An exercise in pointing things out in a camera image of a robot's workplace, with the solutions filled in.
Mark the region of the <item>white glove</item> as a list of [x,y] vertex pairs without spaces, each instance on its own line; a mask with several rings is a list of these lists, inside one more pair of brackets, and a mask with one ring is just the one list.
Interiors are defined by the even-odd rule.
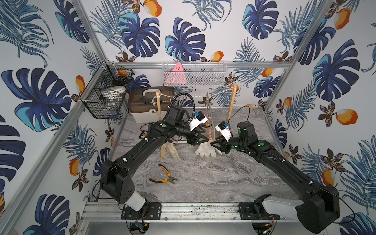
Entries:
[[205,142],[201,143],[198,147],[198,149],[195,151],[196,156],[200,157],[213,157],[216,158],[217,155],[222,155],[222,152],[220,152],[218,149],[213,147],[211,145],[211,142]]

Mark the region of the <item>beige glove red cuff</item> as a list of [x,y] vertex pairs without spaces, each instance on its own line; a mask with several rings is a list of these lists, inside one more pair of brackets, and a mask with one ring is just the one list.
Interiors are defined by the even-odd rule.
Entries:
[[173,143],[166,142],[163,147],[169,152],[170,156],[176,160],[176,161],[181,161],[179,154],[177,152],[177,149],[173,145]]

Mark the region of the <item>wooden drying rack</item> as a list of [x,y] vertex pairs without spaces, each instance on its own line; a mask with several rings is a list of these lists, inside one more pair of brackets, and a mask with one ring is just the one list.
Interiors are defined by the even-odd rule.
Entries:
[[192,106],[192,114],[184,118],[186,109],[175,105],[179,97],[187,97],[194,101],[194,98],[188,93],[179,93],[172,99],[165,117],[148,128],[147,144],[149,152],[153,153],[156,149],[168,143],[172,137],[179,136],[186,138],[188,144],[199,146],[195,152],[196,155],[215,158],[217,153],[220,154],[221,152],[211,146],[214,141],[203,135],[205,131],[201,127],[208,121],[208,118],[202,112],[195,111],[195,104]]

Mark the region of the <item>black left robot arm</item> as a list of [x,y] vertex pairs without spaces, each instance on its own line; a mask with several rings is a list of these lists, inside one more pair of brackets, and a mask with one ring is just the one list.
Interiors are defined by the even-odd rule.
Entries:
[[187,111],[180,106],[171,105],[165,117],[148,126],[146,136],[126,154],[115,161],[106,160],[102,165],[99,185],[119,204],[125,204],[136,212],[146,210],[146,199],[136,190],[132,177],[141,164],[172,137],[186,138],[187,143],[196,146],[209,141],[200,125],[208,118],[203,112],[194,112],[187,121]]

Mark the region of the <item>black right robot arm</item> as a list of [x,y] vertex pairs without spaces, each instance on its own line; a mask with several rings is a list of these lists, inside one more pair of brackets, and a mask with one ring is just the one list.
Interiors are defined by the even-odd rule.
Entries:
[[324,186],[287,161],[268,141],[260,140],[249,121],[238,123],[238,137],[233,137],[230,125],[224,121],[215,127],[221,138],[211,143],[219,151],[242,152],[278,175],[297,194],[297,200],[271,195],[260,197],[267,214],[277,214],[299,221],[307,230],[319,234],[340,217],[338,190]]

